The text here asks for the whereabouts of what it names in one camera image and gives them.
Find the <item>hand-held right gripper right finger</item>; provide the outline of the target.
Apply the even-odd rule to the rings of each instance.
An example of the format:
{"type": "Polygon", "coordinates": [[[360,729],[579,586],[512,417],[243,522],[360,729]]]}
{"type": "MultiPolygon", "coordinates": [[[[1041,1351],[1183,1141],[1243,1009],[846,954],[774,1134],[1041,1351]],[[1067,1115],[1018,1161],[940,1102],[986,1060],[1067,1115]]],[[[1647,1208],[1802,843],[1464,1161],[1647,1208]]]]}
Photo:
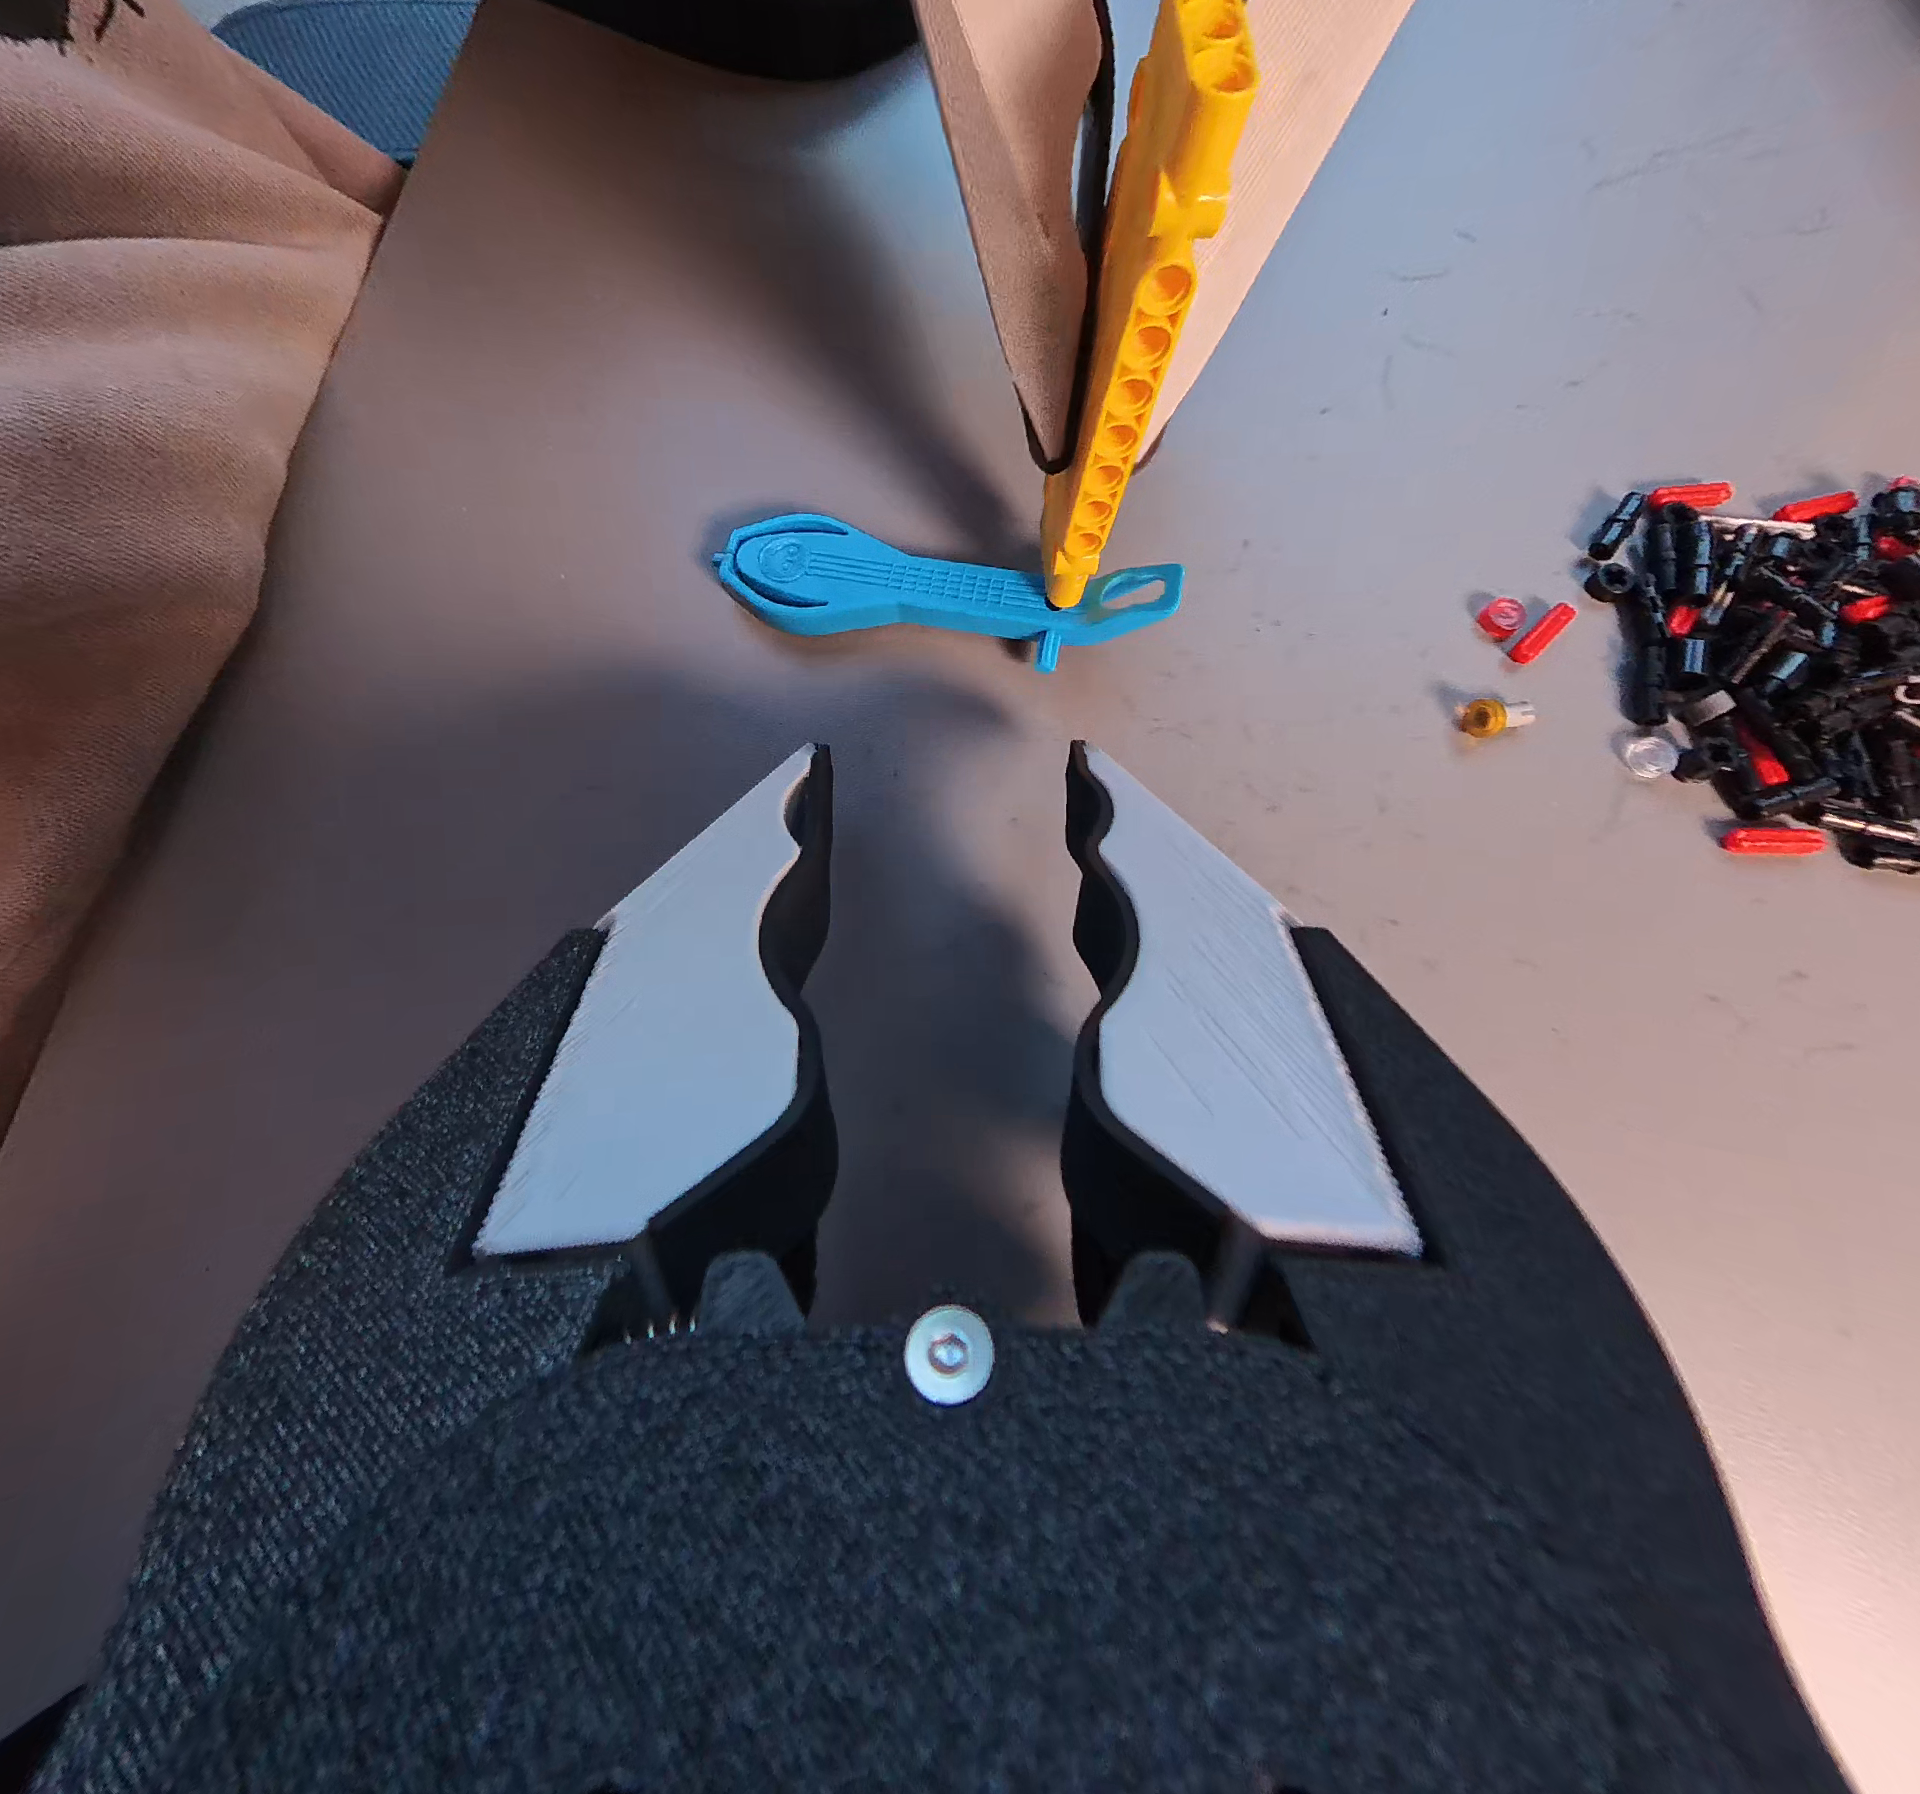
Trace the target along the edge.
{"type": "Polygon", "coordinates": [[[1115,760],[1068,744],[1068,1294],[1097,1324],[1137,1254],[1183,1254],[1206,1324],[1300,1324],[1279,1254],[1424,1262],[1288,908],[1115,760]]]}

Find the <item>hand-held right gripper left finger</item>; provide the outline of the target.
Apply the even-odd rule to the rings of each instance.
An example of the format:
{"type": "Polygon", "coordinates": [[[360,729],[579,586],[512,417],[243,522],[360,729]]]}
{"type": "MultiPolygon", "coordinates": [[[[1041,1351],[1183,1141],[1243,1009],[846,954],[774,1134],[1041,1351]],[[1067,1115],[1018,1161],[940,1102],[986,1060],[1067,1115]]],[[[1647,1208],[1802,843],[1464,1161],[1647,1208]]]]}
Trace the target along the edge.
{"type": "Polygon", "coordinates": [[[832,838],[835,768],[801,744],[611,903],[469,1262],[626,1262],[639,1315],[689,1315],[719,1254],[771,1254],[807,1305],[835,1189],[801,1002],[832,838]]]}

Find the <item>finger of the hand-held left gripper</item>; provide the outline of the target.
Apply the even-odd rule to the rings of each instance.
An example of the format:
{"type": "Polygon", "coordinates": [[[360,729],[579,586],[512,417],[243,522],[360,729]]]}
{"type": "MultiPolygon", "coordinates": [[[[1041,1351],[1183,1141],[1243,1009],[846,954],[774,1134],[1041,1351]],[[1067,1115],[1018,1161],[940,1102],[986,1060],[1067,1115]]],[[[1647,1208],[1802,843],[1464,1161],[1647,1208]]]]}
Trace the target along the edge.
{"type": "Polygon", "coordinates": [[[1067,472],[1112,186],[1102,0],[912,0],[1031,462],[1067,472]]]}
{"type": "Polygon", "coordinates": [[[1192,298],[1146,417],[1146,444],[1234,324],[1279,227],[1338,145],[1410,0],[1246,0],[1262,90],[1234,153],[1225,223],[1192,248],[1192,298]]]}

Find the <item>grey desk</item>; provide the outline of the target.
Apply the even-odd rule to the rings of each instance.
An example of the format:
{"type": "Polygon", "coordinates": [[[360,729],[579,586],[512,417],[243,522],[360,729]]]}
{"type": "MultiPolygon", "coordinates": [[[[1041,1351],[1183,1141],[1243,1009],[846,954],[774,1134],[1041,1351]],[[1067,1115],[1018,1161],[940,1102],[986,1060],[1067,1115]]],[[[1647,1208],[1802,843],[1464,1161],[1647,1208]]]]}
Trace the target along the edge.
{"type": "Polygon", "coordinates": [[[1025,673],[782,640],[763,510],[1041,527],[921,57],[750,84],[485,0],[300,436],[269,600],[9,1134],[9,1731],[115,1621],[243,1305],[360,1141],[796,744],[823,1324],[1067,1324],[1067,752],[1088,737],[1482,1086],[1647,1299],[1839,1766],[1916,1787],[1916,880],[1734,861],[1614,737],[1629,485],[1916,477],[1916,0],[1414,0],[1137,477],[1189,605],[1025,673]],[[1464,701],[1542,717],[1477,744],[1464,701]]]}

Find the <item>pile of small connector pins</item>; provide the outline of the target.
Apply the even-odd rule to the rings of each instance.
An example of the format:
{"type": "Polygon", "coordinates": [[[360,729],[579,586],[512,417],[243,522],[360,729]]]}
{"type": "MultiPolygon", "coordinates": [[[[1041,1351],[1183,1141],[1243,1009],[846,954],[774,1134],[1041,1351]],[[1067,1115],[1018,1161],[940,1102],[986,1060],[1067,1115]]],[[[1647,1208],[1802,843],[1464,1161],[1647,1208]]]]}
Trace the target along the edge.
{"type": "Polygon", "coordinates": [[[1734,861],[1920,875],[1920,485],[1744,518],[1730,485],[1623,489],[1577,550],[1622,623],[1622,717],[1678,744],[1734,861]]]}

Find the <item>blue brick separator tool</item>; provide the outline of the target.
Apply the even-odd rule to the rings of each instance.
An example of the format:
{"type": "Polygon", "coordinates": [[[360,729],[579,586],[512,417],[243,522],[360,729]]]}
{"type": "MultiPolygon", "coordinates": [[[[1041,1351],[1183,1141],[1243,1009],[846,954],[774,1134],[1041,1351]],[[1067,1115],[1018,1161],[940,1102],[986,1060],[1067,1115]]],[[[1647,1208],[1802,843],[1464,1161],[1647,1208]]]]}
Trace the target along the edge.
{"type": "Polygon", "coordinates": [[[1067,646],[1102,646],[1183,605],[1176,563],[1097,572],[1074,605],[1051,605],[1045,572],[901,557],[807,510],[730,527],[712,567],[774,634],[986,634],[1031,646],[1041,673],[1058,673],[1067,646]]]}

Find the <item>yellow perforated brick beam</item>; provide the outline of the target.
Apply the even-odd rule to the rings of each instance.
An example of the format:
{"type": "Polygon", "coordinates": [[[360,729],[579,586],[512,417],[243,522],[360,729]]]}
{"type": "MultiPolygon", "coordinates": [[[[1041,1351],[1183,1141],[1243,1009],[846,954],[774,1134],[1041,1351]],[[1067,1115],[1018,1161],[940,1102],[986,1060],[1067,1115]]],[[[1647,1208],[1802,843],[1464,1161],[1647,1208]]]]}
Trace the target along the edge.
{"type": "Polygon", "coordinates": [[[1128,76],[1102,208],[1097,337],[1068,462],[1045,485],[1045,600],[1074,605],[1115,527],[1176,337],[1192,304],[1192,244],[1225,223],[1234,153],[1262,90],[1246,0],[1160,0],[1128,76]]]}

